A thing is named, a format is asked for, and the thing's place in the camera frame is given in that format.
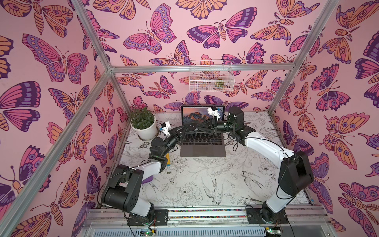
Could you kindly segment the grey laptop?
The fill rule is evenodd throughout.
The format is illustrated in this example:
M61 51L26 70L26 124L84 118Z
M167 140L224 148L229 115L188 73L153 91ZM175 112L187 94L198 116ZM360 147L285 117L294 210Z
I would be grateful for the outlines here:
M201 105L185 105L182 107L182 125L198 125L212 119L208 113L208 107ZM226 156L226 148L223 134L212 135L207 132L197 131L186 133L181 145L180 156L186 158L222 158Z

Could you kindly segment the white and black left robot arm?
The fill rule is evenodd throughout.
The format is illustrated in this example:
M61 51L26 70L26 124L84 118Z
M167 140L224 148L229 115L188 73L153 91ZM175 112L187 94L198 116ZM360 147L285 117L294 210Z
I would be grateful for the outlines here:
M187 134L196 131L191 123L168 130L165 139L156 137L151 141L147 161L135 167L119 165L111 175L101 195L100 203L137 216L143 224L155 220L155 206L139 197L142 182L163 172L168 164L166 155L184 143Z

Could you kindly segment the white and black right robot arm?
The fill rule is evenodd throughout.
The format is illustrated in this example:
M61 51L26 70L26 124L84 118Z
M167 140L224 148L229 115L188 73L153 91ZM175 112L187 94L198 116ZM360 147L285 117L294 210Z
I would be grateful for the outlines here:
M226 120L221 119L215 106L207 108L207 112L210 119L203 123L205 131L227 133L237 144L258 152L279 168L276 191L263 202L260 210L262 220L273 223L298 193L314 181L308 155L303 151L286 149L247 126L244 112L239 107L229 108Z

